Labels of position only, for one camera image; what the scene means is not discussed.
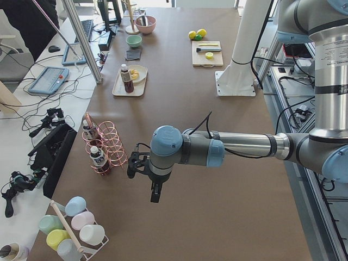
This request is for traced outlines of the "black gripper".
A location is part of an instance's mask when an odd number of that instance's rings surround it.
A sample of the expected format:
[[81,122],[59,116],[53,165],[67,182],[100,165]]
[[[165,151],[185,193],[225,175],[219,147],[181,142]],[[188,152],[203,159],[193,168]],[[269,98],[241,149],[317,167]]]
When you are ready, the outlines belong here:
[[163,183],[169,179],[170,174],[171,171],[169,170],[150,170],[148,176],[152,181],[151,202],[158,202],[161,196]]

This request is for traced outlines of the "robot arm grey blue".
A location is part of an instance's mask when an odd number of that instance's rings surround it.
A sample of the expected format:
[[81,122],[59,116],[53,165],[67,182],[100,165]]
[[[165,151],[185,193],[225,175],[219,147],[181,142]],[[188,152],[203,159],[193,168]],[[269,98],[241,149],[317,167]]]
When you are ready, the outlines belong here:
[[337,182],[347,182],[347,1],[281,1],[278,33],[285,43],[315,44],[315,126],[309,133],[180,132],[157,128],[147,174],[158,202],[174,164],[218,167],[226,152],[276,157]]

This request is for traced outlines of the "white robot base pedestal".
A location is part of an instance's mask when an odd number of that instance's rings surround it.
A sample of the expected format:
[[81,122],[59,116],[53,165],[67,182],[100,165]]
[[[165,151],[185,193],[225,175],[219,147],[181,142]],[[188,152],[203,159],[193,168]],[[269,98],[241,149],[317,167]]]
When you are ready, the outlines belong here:
[[218,96],[255,96],[252,60],[269,19],[273,1],[247,1],[230,64],[215,72]]

